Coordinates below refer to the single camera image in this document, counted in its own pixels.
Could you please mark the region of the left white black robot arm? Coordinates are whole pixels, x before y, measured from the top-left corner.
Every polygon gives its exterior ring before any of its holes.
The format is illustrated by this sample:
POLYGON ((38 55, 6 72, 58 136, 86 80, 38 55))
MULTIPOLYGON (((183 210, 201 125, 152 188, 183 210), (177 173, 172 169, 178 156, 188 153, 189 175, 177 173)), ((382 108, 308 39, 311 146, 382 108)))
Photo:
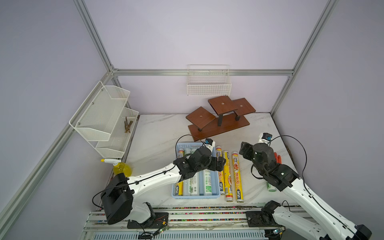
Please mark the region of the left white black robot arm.
POLYGON ((126 177, 116 175, 99 194, 107 224, 114 225, 125 218, 139 224, 153 217, 152 207, 140 196, 162 186, 191 179, 203 170, 221 172, 226 165, 223 157, 213 157, 212 150, 200 147, 191 156, 174 160, 168 166, 145 175, 126 177))

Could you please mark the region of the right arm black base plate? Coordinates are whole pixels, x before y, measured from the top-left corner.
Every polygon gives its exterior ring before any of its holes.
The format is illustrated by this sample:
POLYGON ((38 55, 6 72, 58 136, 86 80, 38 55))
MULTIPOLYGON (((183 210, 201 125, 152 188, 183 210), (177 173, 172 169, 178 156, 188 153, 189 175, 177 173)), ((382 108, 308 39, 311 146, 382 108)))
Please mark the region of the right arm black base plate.
POLYGON ((278 228, 282 227, 273 218, 274 212, 247 211, 246 220, 250 228, 278 228))

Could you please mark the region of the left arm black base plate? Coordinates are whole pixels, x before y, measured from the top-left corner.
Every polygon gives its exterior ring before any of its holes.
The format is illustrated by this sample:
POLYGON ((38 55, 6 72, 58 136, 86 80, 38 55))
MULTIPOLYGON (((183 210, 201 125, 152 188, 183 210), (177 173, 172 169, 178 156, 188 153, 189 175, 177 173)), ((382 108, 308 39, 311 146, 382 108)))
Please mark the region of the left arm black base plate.
POLYGON ((152 215, 148 220, 139 224, 137 221, 128 220, 128 229, 160 229, 166 225, 169 220, 169 213, 159 212, 152 215))

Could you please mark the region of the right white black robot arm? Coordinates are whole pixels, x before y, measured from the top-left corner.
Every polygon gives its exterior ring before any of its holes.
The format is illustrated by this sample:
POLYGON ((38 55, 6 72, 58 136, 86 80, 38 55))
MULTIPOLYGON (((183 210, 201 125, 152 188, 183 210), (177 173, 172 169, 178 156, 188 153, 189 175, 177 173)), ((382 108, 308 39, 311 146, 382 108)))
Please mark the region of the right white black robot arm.
POLYGON ((365 225, 356 225, 344 218, 317 194, 304 179, 287 165, 279 164, 274 150, 266 143, 251 145, 243 142, 239 151, 244 159, 252 161, 258 173, 269 184, 297 202, 314 220, 295 215, 275 201, 264 210, 274 221, 308 240, 368 240, 372 231, 365 225))

